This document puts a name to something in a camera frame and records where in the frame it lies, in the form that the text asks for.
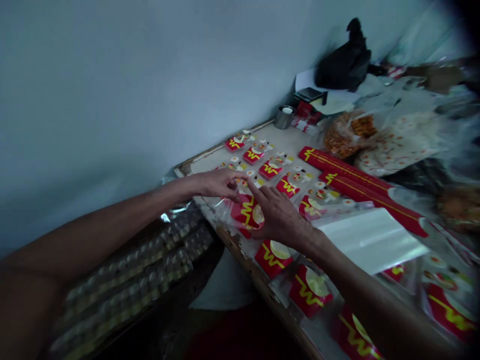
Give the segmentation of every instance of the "left hand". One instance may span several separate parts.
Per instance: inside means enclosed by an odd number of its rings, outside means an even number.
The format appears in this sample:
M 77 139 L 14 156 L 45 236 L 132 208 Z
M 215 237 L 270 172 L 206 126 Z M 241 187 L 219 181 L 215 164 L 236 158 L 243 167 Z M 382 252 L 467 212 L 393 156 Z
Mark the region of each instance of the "left hand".
M 223 168 L 200 172 L 184 179 L 189 182 L 194 196 L 229 198 L 239 203 L 239 189 L 236 179 L 247 180 L 248 178 L 243 172 Z

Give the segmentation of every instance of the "fried snack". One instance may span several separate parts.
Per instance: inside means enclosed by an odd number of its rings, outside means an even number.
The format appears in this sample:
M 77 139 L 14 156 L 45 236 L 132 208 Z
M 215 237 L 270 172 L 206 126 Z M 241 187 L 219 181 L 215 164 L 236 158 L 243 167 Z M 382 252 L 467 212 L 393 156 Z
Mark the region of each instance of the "fried snack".
M 349 124 L 351 117 L 352 113 L 343 113 L 333 121 L 325 134 L 326 148 L 340 159 L 346 159 L 364 149 L 367 146 L 365 140 L 378 132 L 371 115 Z

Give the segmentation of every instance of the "red cloth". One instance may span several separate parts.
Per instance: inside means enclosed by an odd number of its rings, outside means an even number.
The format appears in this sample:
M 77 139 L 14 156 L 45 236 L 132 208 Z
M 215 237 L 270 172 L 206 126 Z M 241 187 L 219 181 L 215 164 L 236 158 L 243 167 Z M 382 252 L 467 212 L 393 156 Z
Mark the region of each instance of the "red cloth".
M 298 359 L 303 351 L 262 302 L 229 311 L 213 328 L 197 334 L 186 360 Z

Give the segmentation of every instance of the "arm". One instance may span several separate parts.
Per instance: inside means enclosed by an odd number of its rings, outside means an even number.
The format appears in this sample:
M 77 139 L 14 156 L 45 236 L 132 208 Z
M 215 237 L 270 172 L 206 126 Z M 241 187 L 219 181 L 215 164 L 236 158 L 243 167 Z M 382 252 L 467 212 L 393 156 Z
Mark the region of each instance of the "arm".
M 222 169 L 176 179 L 68 222 L 6 257 L 0 262 L 0 358 L 35 358 L 69 284 L 175 204 L 196 195 L 235 200 L 235 178 L 247 177 Z
M 285 194 L 273 187 L 249 187 L 265 216 L 264 226 L 252 231 L 252 236 L 283 243 L 318 264 L 386 359 L 456 358 L 455 350 L 432 328 L 424 314 L 407 308 L 355 265 L 322 231 L 298 214 Z

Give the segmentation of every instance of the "metal cup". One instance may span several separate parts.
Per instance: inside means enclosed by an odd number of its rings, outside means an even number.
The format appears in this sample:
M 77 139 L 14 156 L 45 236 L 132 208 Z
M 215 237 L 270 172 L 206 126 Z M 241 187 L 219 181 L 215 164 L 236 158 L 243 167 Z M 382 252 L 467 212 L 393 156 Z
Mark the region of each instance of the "metal cup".
M 278 108 L 278 112 L 275 116 L 273 126 L 277 129 L 287 129 L 292 123 L 294 115 L 297 113 L 294 107 L 288 105 L 282 105 Z

